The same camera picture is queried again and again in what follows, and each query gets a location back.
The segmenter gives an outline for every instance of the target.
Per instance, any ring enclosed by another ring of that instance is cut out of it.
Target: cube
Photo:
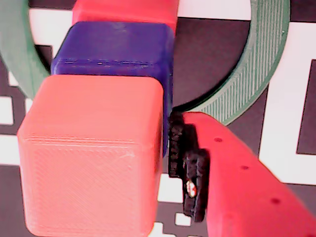
[[[30,232],[147,236],[161,174],[162,101],[154,78],[46,78],[18,131]]]
[[[73,24],[79,21],[164,23],[174,32],[179,0],[77,0]]]
[[[165,24],[78,22],[51,64],[53,75],[156,78],[164,90],[163,154],[172,110],[174,35]]]

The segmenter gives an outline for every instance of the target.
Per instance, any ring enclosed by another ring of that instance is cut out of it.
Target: green ring
[[[34,98],[49,72],[41,62],[29,23],[28,0],[0,1],[0,51],[25,95]]]
[[[241,116],[276,71],[289,22],[289,0],[252,0],[248,40],[236,68],[219,89],[188,111],[204,112],[224,125]]]
[[[1,0],[1,6],[2,58],[22,91],[33,99],[49,72],[35,50],[28,0]],[[266,89],[277,68],[289,21],[289,0],[251,0],[248,40],[236,68],[220,88],[188,111],[207,113],[224,125],[242,115]]]

